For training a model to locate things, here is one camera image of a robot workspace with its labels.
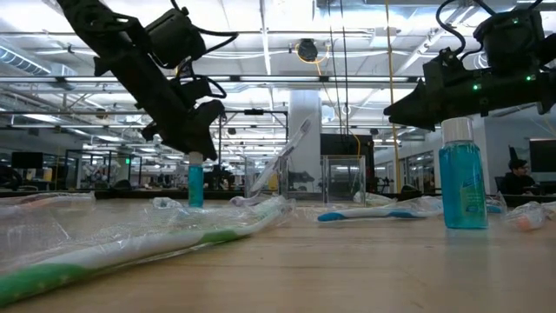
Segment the blue liquid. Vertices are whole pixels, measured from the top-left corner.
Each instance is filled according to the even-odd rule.
[[[447,143],[439,152],[444,223],[450,229],[488,228],[480,151],[471,141]]]
[[[202,208],[203,202],[203,173],[201,165],[189,166],[189,207]]]

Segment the small blue bottle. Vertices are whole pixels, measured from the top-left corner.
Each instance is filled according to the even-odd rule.
[[[440,180],[444,223],[449,229],[488,228],[480,150],[473,142],[471,119],[442,122]]]
[[[202,208],[204,177],[202,173],[202,154],[189,152],[189,207]]]

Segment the computer screen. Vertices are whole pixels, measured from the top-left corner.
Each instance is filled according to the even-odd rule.
[[[529,141],[531,172],[556,172],[556,140]]]
[[[11,167],[13,169],[41,169],[43,167],[43,153],[12,152]]]

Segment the wooden table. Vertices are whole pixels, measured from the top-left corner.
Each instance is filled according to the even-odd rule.
[[[556,312],[556,223],[446,230],[438,218],[318,224],[138,265],[3,312]]]

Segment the ceiling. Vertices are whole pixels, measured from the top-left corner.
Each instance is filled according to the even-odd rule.
[[[169,0],[103,0],[113,11],[138,17],[142,25],[148,25],[167,10]],[[52,69],[65,65],[70,72],[80,77],[92,77],[93,56],[87,45],[73,34],[66,19],[56,11],[54,0],[4,0],[0,11],[0,47],[24,56],[34,64]],[[434,19],[440,0],[391,0],[389,1],[390,41],[392,43],[392,67],[394,78],[418,77],[421,66],[434,57],[440,49],[459,46],[459,41],[444,30],[439,29]],[[186,5],[192,22],[204,29],[215,31],[239,31],[240,36],[228,46],[211,53],[194,63],[195,72],[207,76],[252,76],[258,77],[251,83],[222,83],[228,92],[223,100],[227,110],[263,108],[265,110],[288,110],[289,93],[292,89],[317,89],[321,92],[323,105],[335,106],[339,98],[350,104],[349,122],[352,125],[388,125],[382,110],[411,92],[414,84],[394,81],[394,99],[391,99],[388,76],[389,58],[387,54],[388,31],[384,1],[374,0],[331,0],[330,13],[326,0],[181,0]],[[523,0],[486,1],[497,11],[510,10],[516,5],[528,5]],[[479,47],[473,39],[474,28],[488,14],[479,8],[469,6],[472,1],[461,1],[448,6],[441,18],[451,18],[453,26],[467,40],[466,51]],[[542,10],[545,32],[556,29],[554,1],[546,0]],[[218,44],[219,37],[203,36],[207,46]],[[295,53],[295,46],[303,38],[310,38],[319,50],[322,62],[303,63]],[[330,52],[334,47],[334,57]],[[485,63],[481,55],[467,58],[467,68],[480,67]],[[264,82],[266,76],[317,77],[319,71],[324,76],[349,76],[350,82],[339,83],[338,90],[329,83],[323,85],[308,82]],[[173,75],[173,70],[165,70]],[[1,77],[33,76],[12,65],[0,62]],[[59,85],[48,83],[6,83],[0,79],[0,108],[4,110],[94,112],[98,109],[130,112],[136,110],[134,98],[109,77],[104,83],[75,83],[73,90],[65,90]],[[326,132],[335,132],[332,125],[338,125],[338,112]],[[94,143],[134,143],[145,144],[139,135],[139,128],[150,121],[145,115],[110,115],[98,118],[94,115],[73,115],[54,117],[58,121],[37,116],[19,116],[17,124],[66,124],[66,125],[112,125],[109,129],[70,128],[76,136],[89,141],[90,135],[104,135],[121,138],[107,141],[95,137]],[[235,135],[224,133],[227,139],[242,138],[275,139],[279,143],[285,137],[285,130],[277,121],[279,117],[244,116],[237,114],[228,126],[267,125],[266,129],[237,127]],[[354,130],[356,134],[368,134],[370,127]],[[421,130],[406,131],[401,137],[418,140],[424,134]],[[391,133],[381,132],[381,138],[390,139]],[[247,147],[226,147],[229,155],[252,150],[254,154],[273,154],[281,146],[261,147],[254,143]],[[175,153],[156,146],[160,153]]]

